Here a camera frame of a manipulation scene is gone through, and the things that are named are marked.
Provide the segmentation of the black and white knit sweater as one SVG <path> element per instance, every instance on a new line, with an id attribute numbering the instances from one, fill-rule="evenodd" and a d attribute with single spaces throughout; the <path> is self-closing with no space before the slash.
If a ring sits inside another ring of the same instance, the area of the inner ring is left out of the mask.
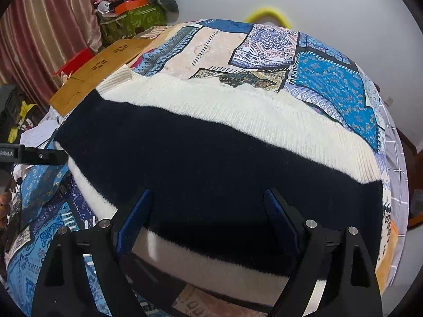
<path id="1" fill-rule="evenodd" d="M 275 303 L 298 253 L 265 203 L 270 188 L 318 225 L 356 227 L 379 262 L 383 193 L 371 147 L 286 92 L 121 67 L 54 140 L 99 218 L 151 191 L 134 253 L 199 288 Z"/>

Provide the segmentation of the red box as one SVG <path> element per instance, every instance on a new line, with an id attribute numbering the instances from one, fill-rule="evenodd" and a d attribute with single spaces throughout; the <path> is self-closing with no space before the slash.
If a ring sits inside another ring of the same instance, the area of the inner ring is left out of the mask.
<path id="1" fill-rule="evenodd" d="M 66 75 L 75 73 L 79 70 L 85 63 L 90 61 L 94 57 L 91 48 L 85 48 L 82 51 L 78 52 L 74 57 L 69 59 L 64 65 L 61 66 L 55 73 L 54 76 L 60 76 L 61 73 Z"/>

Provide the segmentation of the orange plush blanket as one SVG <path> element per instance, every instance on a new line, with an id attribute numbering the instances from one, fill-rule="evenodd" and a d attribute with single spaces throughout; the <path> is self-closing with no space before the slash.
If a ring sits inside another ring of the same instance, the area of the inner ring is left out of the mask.
<path id="1" fill-rule="evenodd" d="M 379 257 L 376 262 L 376 278 L 379 285 L 379 292 L 382 295 L 387 288 L 389 273 L 392 268 L 395 248 L 399 233 L 395 223 L 390 220 L 387 231 L 382 232 Z"/>

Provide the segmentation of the grey striped bed sheet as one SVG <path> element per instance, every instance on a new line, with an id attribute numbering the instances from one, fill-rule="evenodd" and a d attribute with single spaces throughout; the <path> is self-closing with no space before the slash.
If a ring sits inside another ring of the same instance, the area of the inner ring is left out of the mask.
<path id="1" fill-rule="evenodd" d="M 404 149 L 397 126 L 382 99 L 379 99 L 379 114 L 385 122 L 384 145 L 392 192 L 392 220 L 397 228 L 398 236 L 405 238 L 409 220 L 410 196 Z"/>

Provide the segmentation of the striped red curtain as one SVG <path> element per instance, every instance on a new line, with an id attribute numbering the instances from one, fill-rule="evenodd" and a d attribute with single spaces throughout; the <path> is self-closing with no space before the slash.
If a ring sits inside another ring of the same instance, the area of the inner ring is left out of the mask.
<path id="1" fill-rule="evenodd" d="M 41 109 L 57 91 L 53 77 L 79 52 L 103 45 L 97 0 L 12 0 L 1 16 L 1 82 L 18 84 Z"/>

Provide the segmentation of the blue patchwork bed sheet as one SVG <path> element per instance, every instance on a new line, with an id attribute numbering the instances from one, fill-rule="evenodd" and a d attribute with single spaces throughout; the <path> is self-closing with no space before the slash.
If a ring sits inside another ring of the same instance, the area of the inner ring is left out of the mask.
<path id="1" fill-rule="evenodd" d="M 121 67 L 145 77 L 216 79 L 286 92 L 357 134 L 371 147 L 381 174 L 381 239 L 388 230 L 391 189 L 379 92 L 338 50 L 292 29 L 206 19 L 172 26 Z M 332 230 L 307 218 L 303 227 L 302 252 L 275 303 L 247 304 L 161 272 L 134 253 L 136 242 L 119 258 L 113 217 L 95 214 L 68 161 L 35 165 L 2 233 L 9 299 L 3 315 L 380 316 L 376 265 L 358 229 Z"/>

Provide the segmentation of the green patterned storage bag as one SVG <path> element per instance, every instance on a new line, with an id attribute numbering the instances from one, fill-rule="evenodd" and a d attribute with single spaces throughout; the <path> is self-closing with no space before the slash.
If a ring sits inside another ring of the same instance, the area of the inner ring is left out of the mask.
<path id="1" fill-rule="evenodd" d="M 133 38 L 152 26 L 167 25 L 163 9 L 157 4 L 146 4 L 119 16 L 99 16 L 100 30 L 105 45 L 119 39 Z"/>

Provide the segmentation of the orange box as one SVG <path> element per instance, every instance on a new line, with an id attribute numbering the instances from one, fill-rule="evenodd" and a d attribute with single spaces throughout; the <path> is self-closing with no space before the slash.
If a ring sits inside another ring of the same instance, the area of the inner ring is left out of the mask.
<path id="1" fill-rule="evenodd" d="M 120 15 L 122 13 L 131 11 L 133 9 L 137 9 L 139 7 L 146 6 L 148 4 L 148 0 L 130 0 L 123 2 L 122 4 L 119 4 L 115 9 L 114 12 L 117 15 Z"/>

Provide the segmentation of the yellow curved tube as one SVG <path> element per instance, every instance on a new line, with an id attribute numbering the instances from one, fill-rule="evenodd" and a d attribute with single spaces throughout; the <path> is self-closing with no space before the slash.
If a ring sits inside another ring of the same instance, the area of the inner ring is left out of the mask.
<path id="1" fill-rule="evenodd" d="M 247 16 L 244 20 L 246 23 L 256 23 L 260 19 L 273 18 L 281 27 L 291 29 L 292 24 L 287 17 L 279 10 L 272 7 L 261 7 L 256 9 L 252 14 Z"/>

